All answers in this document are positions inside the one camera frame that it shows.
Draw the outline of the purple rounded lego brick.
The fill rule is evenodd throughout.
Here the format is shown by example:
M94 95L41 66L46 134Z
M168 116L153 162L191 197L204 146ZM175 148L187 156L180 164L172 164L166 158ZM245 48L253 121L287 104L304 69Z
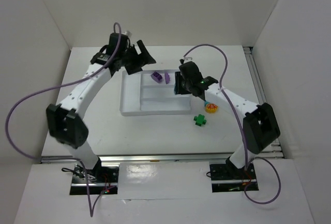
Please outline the purple rounded lego brick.
M167 72L164 73L164 79L165 79L166 84L170 83L170 75Z

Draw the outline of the purple square lego brick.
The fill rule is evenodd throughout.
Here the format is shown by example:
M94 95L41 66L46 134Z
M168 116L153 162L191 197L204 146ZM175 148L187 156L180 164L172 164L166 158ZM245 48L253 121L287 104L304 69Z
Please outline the purple square lego brick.
M157 71L154 71L151 74L151 78L157 83L160 83L163 79L162 75L160 73L158 73Z

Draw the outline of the yellow round printed lego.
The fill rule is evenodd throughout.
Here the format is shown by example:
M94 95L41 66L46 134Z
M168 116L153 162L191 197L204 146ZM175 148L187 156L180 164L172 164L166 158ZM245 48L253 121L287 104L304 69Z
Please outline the yellow round printed lego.
M218 106L213 103L207 103L204 108L207 113L216 113L218 111Z

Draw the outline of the green cross lego stack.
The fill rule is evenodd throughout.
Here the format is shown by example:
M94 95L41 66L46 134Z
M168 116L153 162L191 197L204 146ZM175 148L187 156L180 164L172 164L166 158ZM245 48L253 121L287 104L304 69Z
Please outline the green cross lego stack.
M206 119L205 119L205 116L202 115L202 114L194 116L193 120L194 120L194 122L197 126L203 126L207 122Z

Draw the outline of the teal rounded lego brick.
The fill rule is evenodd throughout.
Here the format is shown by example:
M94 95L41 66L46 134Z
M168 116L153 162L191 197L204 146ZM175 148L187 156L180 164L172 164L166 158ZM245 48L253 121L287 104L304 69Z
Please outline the teal rounded lego brick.
M177 95L177 81L174 83L174 95Z

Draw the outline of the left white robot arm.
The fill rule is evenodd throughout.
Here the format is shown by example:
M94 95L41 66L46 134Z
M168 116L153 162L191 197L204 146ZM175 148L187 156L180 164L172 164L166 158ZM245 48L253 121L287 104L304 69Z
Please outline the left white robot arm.
M127 34L112 33L109 43L92 57L87 72L70 94L60 103L48 105L50 136L65 146L90 176L97 178L104 169L87 141L89 131L83 119L89 105L121 68L135 74L155 62L143 41L131 44Z

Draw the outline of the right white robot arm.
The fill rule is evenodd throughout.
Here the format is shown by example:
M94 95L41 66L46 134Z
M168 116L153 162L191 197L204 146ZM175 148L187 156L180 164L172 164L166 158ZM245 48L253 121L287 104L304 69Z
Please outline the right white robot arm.
M203 101L233 114L244 136L242 145L226 160L231 173L242 173L249 162L280 136L274 110L268 103L257 104L220 86L208 76L204 78L193 61L180 61L179 72L175 73L176 95L198 97Z

